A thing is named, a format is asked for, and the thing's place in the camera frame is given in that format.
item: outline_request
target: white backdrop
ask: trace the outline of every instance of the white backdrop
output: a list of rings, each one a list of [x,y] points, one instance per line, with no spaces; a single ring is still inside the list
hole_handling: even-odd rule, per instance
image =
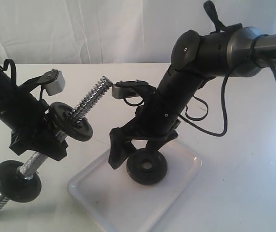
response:
[[[177,38],[214,28],[205,0],[0,0],[0,63],[169,62]],[[214,0],[221,21],[276,32],[275,0]]]

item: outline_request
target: table surface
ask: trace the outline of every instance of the table surface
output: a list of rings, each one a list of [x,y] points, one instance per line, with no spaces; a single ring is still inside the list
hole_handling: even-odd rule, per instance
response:
[[[75,106],[105,75],[113,82],[145,80],[157,86],[169,64],[54,64],[17,65],[18,83],[51,68],[62,71],[65,90],[44,98],[48,103]],[[220,132],[222,77],[197,92],[210,107],[199,125]],[[39,90],[33,91],[38,96]],[[203,165],[186,190],[155,226],[154,231],[243,232],[276,231],[276,83],[269,69],[253,78],[230,78],[226,88],[228,132],[212,137],[182,122],[179,141],[198,154]],[[201,116],[199,102],[189,103],[190,114]],[[80,169],[109,148],[109,132],[134,115],[134,107],[115,100],[109,91],[89,112],[94,129],[86,143],[67,139],[68,156],[47,160],[39,169],[40,196],[30,203],[9,202],[0,213],[0,231],[84,232],[101,231],[67,193],[67,183]],[[10,129],[0,121],[0,162],[26,161],[32,152],[18,157],[9,148]]]

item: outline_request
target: round hole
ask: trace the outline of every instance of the round hole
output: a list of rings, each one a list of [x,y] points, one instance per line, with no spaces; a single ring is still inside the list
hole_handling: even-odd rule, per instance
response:
[[[153,165],[148,162],[148,161],[145,161],[141,164],[141,167],[144,168],[144,169],[150,169]]]

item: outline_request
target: clear plastic tray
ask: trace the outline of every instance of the clear plastic tray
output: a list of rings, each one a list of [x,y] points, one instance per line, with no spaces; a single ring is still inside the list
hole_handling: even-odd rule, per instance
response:
[[[168,171],[156,185],[134,182],[127,174],[126,162],[113,170],[108,150],[69,181],[68,192],[106,232],[150,231],[201,166],[200,158],[177,141],[159,151],[167,159]]]

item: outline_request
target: white wall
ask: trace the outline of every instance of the white wall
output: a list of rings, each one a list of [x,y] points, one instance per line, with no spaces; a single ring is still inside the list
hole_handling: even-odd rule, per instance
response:
[[[205,0],[0,0],[0,63],[169,62],[176,39],[213,26]],[[214,0],[226,25],[276,32],[275,0]]]

